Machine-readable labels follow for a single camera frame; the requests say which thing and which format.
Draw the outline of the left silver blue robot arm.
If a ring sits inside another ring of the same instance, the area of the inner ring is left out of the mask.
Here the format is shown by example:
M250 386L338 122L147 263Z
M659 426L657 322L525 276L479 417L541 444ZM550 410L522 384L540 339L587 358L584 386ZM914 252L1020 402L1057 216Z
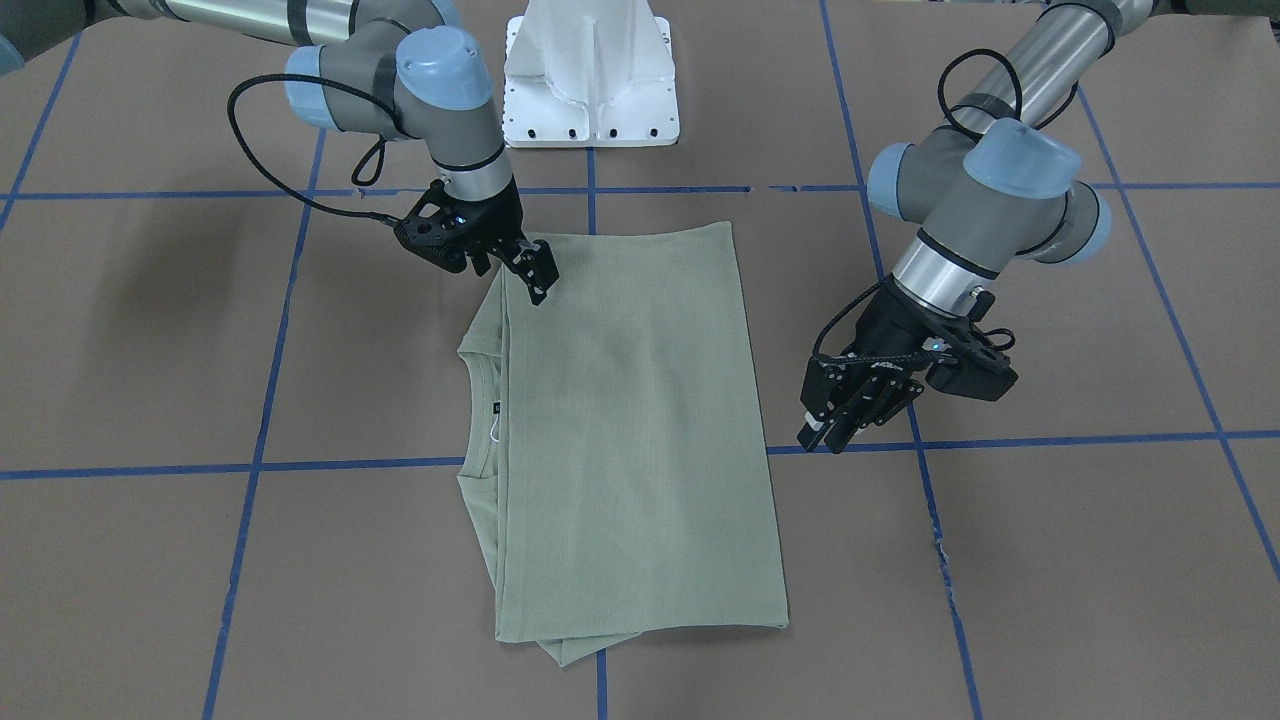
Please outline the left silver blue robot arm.
M814 343L797 442L844 451L925 389L993 402L1018 380L1010 331L979 324L1015 258L1078 263L1106 242L1112 213L1078 179L1080 156L1044 132L1080 78L1155 12L1152 1L1051 1L996 68L952 102L942 126L895 143L867 176L868 204L916 234L886 278L850 302L860 311L837 354Z

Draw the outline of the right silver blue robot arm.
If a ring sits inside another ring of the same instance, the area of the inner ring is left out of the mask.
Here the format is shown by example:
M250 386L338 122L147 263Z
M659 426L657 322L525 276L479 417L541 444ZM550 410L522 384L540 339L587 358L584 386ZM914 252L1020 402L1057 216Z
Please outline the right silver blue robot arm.
M293 113L320 128L426 145L436 178L403 215L367 211L399 245L436 266L488 273L499 261L545 300L558 279L550 246L529 240L490 73L451 1L100 1L93 15L168 18L291 45L282 83Z

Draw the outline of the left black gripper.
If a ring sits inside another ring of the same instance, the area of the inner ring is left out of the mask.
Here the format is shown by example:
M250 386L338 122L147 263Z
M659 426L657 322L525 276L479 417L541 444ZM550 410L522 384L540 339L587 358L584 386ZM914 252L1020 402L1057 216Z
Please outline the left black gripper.
M824 354L826 336L863 301L850 343L837 354ZM820 331L806 365L800 400L805 420L797 432L800 446L812 452L823 442L841 454L850 439L868 427L882 427L922 395L914 378L938 359L923 323L929 304L908 292L895 275L876 282L841 310Z

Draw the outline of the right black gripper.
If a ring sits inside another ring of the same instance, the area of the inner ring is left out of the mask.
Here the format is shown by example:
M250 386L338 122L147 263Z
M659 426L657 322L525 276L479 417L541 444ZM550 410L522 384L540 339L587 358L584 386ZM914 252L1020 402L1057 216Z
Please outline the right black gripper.
M506 186L495 196L462 202L465 254L475 275L492 269L497 258L524 282L532 306L541 305L559 279L550 245L541 238L525 238L524 209L516 186Z

